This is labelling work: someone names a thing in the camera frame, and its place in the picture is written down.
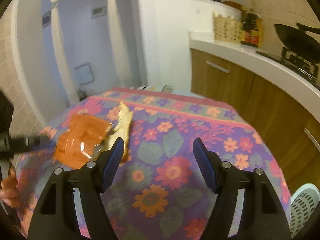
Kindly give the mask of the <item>person left hand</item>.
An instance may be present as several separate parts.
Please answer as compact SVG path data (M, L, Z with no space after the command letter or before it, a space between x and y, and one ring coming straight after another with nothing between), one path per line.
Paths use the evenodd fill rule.
M17 208L20 205L16 171L13 167L10 168L10 175L1 180L0 198L11 208Z

